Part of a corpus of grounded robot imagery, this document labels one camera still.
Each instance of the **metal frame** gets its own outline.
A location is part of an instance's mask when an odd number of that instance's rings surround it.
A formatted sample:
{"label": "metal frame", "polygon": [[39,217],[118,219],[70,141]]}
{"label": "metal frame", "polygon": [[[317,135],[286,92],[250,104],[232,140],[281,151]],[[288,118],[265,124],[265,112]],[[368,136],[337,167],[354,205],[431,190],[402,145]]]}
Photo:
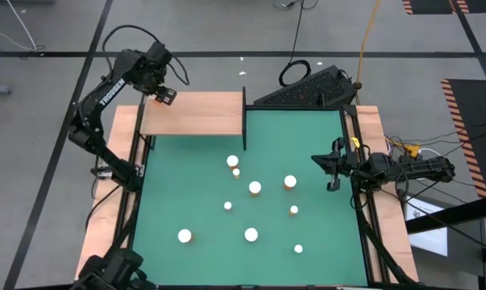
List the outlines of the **metal frame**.
{"label": "metal frame", "polygon": [[[340,123],[342,127],[342,132],[343,132],[343,137],[345,138],[345,145],[346,148],[351,148],[350,147],[350,137],[348,134],[348,129],[347,129],[347,123],[345,119],[345,109],[343,106],[326,106],[326,107],[318,107],[318,106],[266,106],[266,105],[246,105],[246,95],[245,95],[245,88],[243,88],[243,148],[246,148],[246,112],[248,110],[304,110],[304,111],[319,111],[319,110],[326,110],[326,111],[335,111],[337,110],[339,112],[340,116]],[[140,133],[140,125],[142,123],[142,113],[144,110],[145,103],[142,100],[141,103],[139,104],[138,108],[138,114],[137,114],[137,121],[135,124],[135,131],[134,131],[134,140],[131,144],[131,151],[130,151],[130,162],[134,163],[135,162],[135,157],[136,157],[136,152],[138,150],[139,146],[139,137],[143,137]],[[359,129],[359,124],[357,121],[357,117],[354,114],[349,114],[351,116],[352,120],[352,126],[354,127],[354,132],[355,136],[361,140],[361,134],[360,134],[360,129]],[[149,150],[153,149],[152,143],[155,140],[154,137],[150,136],[149,138],[144,140],[144,145],[143,145],[143,158],[142,158],[142,165],[145,165],[147,163],[147,159],[149,156]],[[361,147],[359,149],[359,155],[361,158],[364,157],[364,151],[363,148]],[[125,221],[126,217],[126,211],[127,211],[127,199],[128,199],[129,193],[126,191],[123,191],[123,196],[122,196],[122,202],[119,206],[119,215],[118,215],[118,220],[116,224],[116,231],[114,234],[114,238],[118,238],[121,230],[123,229],[123,224]],[[128,235],[128,244],[127,246],[129,248],[133,247],[133,241],[135,238],[135,230],[136,230],[136,223],[137,223],[137,216],[138,216],[138,211],[139,211],[139,203],[140,199],[142,197],[142,190],[140,192],[135,193],[135,200],[134,200],[134,205],[131,213],[131,218],[134,218],[134,223],[133,223],[133,228],[131,229],[131,233]],[[376,216],[376,211],[372,207],[375,206],[375,203],[373,201],[373,196],[367,197],[369,198],[368,200],[368,209],[370,210],[370,220],[373,224],[373,229],[376,232],[376,234],[380,237],[380,232],[379,232],[379,227],[378,227],[378,218]],[[355,199],[356,203],[356,208],[361,207],[360,199],[356,198]],[[368,284],[373,284],[375,283],[373,279],[373,270],[372,270],[372,263],[371,263],[371,258],[370,258],[370,253],[369,253],[369,248],[368,248],[368,238],[366,234],[364,233],[363,230],[363,225],[362,222],[359,220],[359,215],[356,212],[356,219],[357,219],[357,224],[359,228],[359,236],[361,240],[361,248],[363,252],[363,262],[364,262],[364,268],[365,268],[365,273],[367,277],[367,282]],[[385,277],[388,277],[388,271],[387,268],[384,265],[384,261],[380,259],[380,270],[382,273],[386,273]],[[215,286],[205,286],[205,285],[198,285],[197,287],[191,287],[191,286],[164,286],[165,288],[219,288]],[[226,286],[226,287],[221,287],[223,289],[225,288],[234,288],[234,289],[240,289],[242,286]],[[306,288],[313,288],[314,285],[306,285],[306,286],[298,286],[298,287],[260,287],[260,286],[255,286],[255,288],[258,289],[264,289],[264,288],[269,288],[269,289],[277,289],[277,288],[287,288],[287,289],[306,289]],[[326,289],[335,289],[335,287],[326,287]]]}

